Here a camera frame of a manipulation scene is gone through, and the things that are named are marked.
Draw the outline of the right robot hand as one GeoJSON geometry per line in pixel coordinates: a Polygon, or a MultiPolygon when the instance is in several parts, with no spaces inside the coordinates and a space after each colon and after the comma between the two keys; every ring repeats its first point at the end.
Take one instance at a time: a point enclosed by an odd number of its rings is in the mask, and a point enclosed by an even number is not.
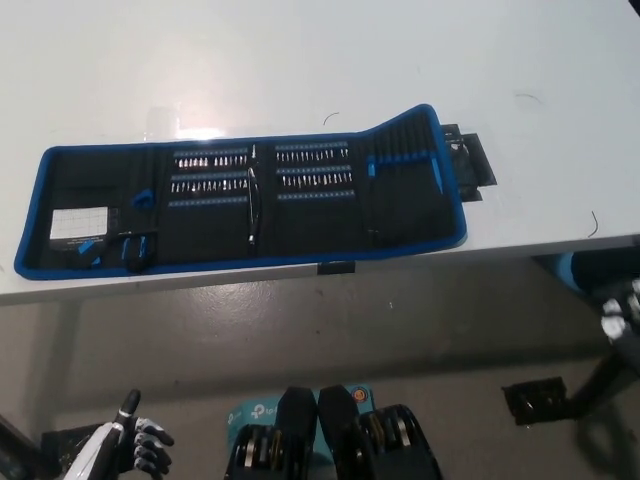
{"type": "Polygon", "coordinates": [[[601,327],[626,355],[639,353],[639,279],[608,285],[602,292],[601,327]]]}

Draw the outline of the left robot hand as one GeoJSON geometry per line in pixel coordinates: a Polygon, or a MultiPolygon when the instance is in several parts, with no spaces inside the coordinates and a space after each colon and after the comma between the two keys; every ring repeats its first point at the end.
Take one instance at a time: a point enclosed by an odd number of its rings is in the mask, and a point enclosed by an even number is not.
{"type": "Polygon", "coordinates": [[[118,479],[140,471],[163,479],[172,460],[166,451],[174,439],[153,420],[136,415],[141,392],[132,389],[112,421],[100,425],[76,455],[65,479],[118,479]]]}

